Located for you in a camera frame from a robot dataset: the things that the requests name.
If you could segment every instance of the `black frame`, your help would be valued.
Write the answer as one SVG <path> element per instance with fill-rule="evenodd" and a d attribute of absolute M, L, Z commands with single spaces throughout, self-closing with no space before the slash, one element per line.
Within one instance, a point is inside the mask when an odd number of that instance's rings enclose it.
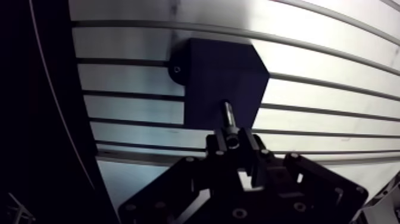
<path fill-rule="evenodd" d="M 68 1 L 26 0 L 22 7 L 30 76 L 29 188 L 22 201 L 37 223 L 118 223 L 95 158 Z"/>

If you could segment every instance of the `screw hole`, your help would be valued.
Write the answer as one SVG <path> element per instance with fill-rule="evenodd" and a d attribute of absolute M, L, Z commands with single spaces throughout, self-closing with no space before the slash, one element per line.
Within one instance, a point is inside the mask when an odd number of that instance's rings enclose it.
<path fill-rule="evenodd" d="M 244 209 L 234 209 L 232 216 L 237 219 L 244 219 L 247 216 L 247 211 Z"/>

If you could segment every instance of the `white panel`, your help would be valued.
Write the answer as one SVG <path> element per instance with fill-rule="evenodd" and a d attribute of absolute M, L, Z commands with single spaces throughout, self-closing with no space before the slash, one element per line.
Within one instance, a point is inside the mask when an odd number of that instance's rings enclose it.
<path fill-rule="evenodd" d="M 400 162 L 329 166 L 330 170 L 365 187 L 374 197 L 400 170 Z"/>
<path fill-rule="evenodd" d="M 385 65 L 390 64 L 396 50 L 396 45 L 361 29 L 275 1 L 182 0 L 180 3 L 177 21 L 271 33 L 328 46 Z"/>
<path fill-rule="evenodd" d="M 292 46 L 256 40 L 252 40 L 252 44 L 270 72 L 326 80 L 400 97 L 400 77 L 388 72 Z M 400 56 L 397 65 L 400 70 Z"/>
<path fill-rule="evenodd" d="M 400 39 L 400 13 L 380 0 L 305 0 L 355 18 Z"/>
<path fill-rule="evenodd" d="M 168 75 L 167 68 L 79 64 L 82 89 L 184 96 L 183 86 Z"/>
<path fill-rule="evenodd" d="M 128 198 L 139 192 L 168 167 L 97 161 L 115 212 Z"/>
<path fill-rule="evenodd" d="M 69 0 L 71 20 L 168 20 L 168 0 Z"/>
<path fill-rule="evenodd" d="M 122 147 L 115 145 L 96 145 L 99 150 L 117 150 L 130 153 L 147 153 L 147 154 L 161 154 L 161 155 L 181 155 L 181 156 L 195 156 L 205 157 L 203 152 L 192 152 L 192 151 L 178 151 L 178 150 L 155 150 L 152 148 L 136 148 L 136 147 Z"/>
<path fill-rule="evenodd" d="M 258 110 L 253 128 L 400 136 L 398 122 L 269 109 Z"/>
<path fill-rule="evenodd" d="M 262 102 L 400 117 L 400 103 L 332 88 L 270 79 Z"/>
<path fill-rule="evenodd" d="M 177 147 L 205 147 L 205 137 L 211 131 L 181 130 L 91 123 L 96 140 Z M 265 146 L 274 151 L 367 151 L 399 150 L 400 139 L 339 138 L 259 134 Z"/>
<path fill-rule="evenodd" d="M 166 60 L 170 33 L 149 28 L 74 28 L 73 38 L 76 57 Z"/>
<path fill-rule="evenodd" d="M 212 134 L 206 130 L 181 130 L 163 127 L 114 125 L 90 123 L 96 140 L 126 142 L 171 147 L 205 147 L 205 137 Z"/>
<path fill-rule="evenodd" d="M 265 146 L 274 151 L 374 151 L 400 150 L 400 139 L 340 138 L 258 134 Z"/>
<path fill-rule="evenodd" d="M 85 96 L 89 117 L 183 123 L 183 102 Z"/>

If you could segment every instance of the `black block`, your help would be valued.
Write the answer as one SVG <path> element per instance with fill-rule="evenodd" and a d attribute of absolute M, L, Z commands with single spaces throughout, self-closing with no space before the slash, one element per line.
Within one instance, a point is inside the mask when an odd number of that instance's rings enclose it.
<path fill-rule="evenodd" d="M 170 76 L 185 85 L 185 127 L 223 126 L 220 103 L 230 101 L 238 127 L 252 127 L 270 74 L 252 45 L 189 39 L 175 51 Z"/>

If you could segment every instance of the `cylindrical shaft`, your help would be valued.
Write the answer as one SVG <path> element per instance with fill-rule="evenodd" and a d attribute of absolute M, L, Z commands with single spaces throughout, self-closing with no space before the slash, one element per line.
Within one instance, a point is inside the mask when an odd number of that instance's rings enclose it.
<path fill-rule="evenodd" d="M 224 127 L 236 127 L 232 106 L 228 101 L 223 101 L 222 117 L 223 117 Z"/>

